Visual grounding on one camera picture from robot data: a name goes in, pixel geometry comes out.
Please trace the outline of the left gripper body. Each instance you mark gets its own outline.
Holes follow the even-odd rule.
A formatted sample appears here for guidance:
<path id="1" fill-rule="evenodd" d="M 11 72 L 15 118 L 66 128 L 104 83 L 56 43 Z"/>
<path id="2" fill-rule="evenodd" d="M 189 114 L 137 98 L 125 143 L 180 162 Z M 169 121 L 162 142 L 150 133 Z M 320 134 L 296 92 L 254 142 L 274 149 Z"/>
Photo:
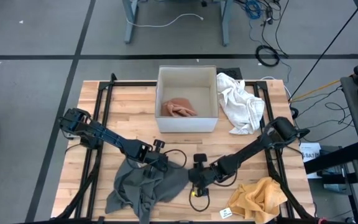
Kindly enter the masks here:
<path id="1" fill-rule="evenodd" d="M 145 154 L 144 162 L 148 164 L 148 167 L 144 169 L 143 175 L 147 178 L 154 178 L 155 172 L 157 170 L 163 173 L 166 172 L 163 171 L 162 169 L 163 169 L 163 165 L 164 164 L 167 165 L 168 163 L 168 157 L 164 153 L 160 152 L 160 150 L 164 148 L 165 142 L 155 139 L 153 145 L 154 145 L 154 150 L 147 151 L 147 153 Z"/>

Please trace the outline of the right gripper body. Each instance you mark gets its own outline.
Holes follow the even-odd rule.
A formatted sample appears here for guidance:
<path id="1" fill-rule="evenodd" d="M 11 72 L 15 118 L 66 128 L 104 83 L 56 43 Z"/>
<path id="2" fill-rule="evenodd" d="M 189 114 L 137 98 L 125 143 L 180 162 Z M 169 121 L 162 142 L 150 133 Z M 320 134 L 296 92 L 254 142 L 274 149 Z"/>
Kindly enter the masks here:
<path id="1" fill-rule="evenodd" d="M 210 163 L 208 167 L 203 165 L 207 161 L 206 154 L 195 154 L 193 160 L 193 196 L 208 196 L 208 185 L 221 180 L 221 170 L 218 166 L 219 159 Z"/>

